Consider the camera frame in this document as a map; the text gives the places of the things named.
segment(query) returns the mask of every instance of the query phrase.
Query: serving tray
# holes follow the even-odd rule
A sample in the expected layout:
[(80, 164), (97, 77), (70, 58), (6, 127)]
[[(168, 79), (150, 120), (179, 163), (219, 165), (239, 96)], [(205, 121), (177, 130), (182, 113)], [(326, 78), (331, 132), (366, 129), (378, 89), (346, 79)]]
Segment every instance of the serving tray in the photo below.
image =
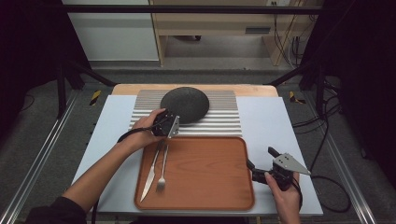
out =
[(240, 137), (175, 137), (169, 145), (164, 191), (156, 186), (163, 166), (163, 149), (155, 178), (140, 202), (157, 143), (144, 149), (134, 203), (139, 209), (248, 210), (254, 204), (247, 147)]

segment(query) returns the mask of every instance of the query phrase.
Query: wooden table edge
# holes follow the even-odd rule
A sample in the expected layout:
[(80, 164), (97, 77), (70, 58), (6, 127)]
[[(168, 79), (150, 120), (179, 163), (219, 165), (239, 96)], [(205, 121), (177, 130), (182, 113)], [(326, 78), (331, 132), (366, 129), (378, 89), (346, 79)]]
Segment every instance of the wooden table edge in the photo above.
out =
[(137, 95), (141, 90), (172, 90), (178, 87), (194, 87), (201, 91), (233, 91), (235, 96), (278, 96), (274, 86), (251, 84), (118, 84), (111, 94)]

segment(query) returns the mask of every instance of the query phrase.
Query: person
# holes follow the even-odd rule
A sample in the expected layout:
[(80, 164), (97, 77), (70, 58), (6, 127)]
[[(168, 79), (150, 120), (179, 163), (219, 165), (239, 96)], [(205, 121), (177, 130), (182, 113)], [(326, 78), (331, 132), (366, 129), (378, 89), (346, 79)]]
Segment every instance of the person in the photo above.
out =
[[(139, 119), (134, 124), (133, 129), (151, 126), (156, 116), (163, 111), (164, 109), (151, 111), (148, 117)], [(86, 223), (87, 214), (99, 200), (107, 183), (123, 162), (140, 148), (164, 138), (165, 136), (155, 136), (151, 131), (129, 135), (114, 145), (105, 156), (90, 167), (53, 204), (33, 208), (26, 218), (25, 223)], [(265, 178), (274, 194), (276, 209), (282, 223), (299, 223), (299, 194), (293, 188), (287, 191), (281, 191), (276, 181), (270, 175), (267, 174)]]

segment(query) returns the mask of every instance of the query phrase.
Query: hand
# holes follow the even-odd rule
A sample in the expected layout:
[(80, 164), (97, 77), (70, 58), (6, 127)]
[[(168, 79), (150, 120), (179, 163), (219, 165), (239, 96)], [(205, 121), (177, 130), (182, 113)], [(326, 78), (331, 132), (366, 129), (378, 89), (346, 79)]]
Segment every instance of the hand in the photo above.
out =
[[(163, 112), (165, 109), (156, 109), (151, 111), (148, 117), (142, 117), (137, 122), (134, 123), (133, 129), (138, 128), (147, 128), (152, 125), (155, 118), (158, 114)], [(158, 142), (161, 139), (164, 139), (165, 136), (155, 136), (151, 130), (138, 132), (130, 134), (124, 140), (122, 140), (121, 144), (126, 144), (129, 149), (132, 150), (132, 153), (137, 151), (139, 148), (145, 147), (153, 142)]]
[[(293, 176), (298, 182), (300, 175), (294, 173)], [(265, 179), (274, 194), (276, 210), (282, 224), (300, 223), (300, 194), (297, 189), (291, 186), (288, 190), (282, 191), (268, 173), (265, 173)]]

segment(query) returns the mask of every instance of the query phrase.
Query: utensil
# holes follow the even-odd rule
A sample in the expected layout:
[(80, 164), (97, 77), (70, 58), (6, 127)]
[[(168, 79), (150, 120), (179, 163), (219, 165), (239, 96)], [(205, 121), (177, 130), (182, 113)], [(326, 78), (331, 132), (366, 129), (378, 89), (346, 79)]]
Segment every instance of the utensil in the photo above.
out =
[(142, 193), (142, 197), (140, 198), (140, 202), (142, 202), (143, 199), (145, 199), (146, 195), (149, 192), (149, 188), (151, 187), (152, 181), (154, 180), (154, 176), (155, 176), (155, 172), (154, 172), (155, 162), (157, 161), (158, 153), (160, 152), (161, 148), (163, 147), (163, 143), (164, 142), (165, 142), (164, 140), (161, 140), (158, 143), (158, 145), (157, 145), (157, 149), (155, 151), (154, 160), (152, 161), (151, 167), (149, 169), (148, 179), (146, 180), (145, 188), (143, 189), (143, 193)]
[[(166, 164), (166, 157), (168, 155), (168, 148), (169, 145), (165, 145), (165, 150), (163, 151), (163, 174), (165, 172), (165, 164)], [(165, 188), (165, 178), (161, 175), (161, 178), (158, 180), (157, 184), (157, 191), (161, 192)]]

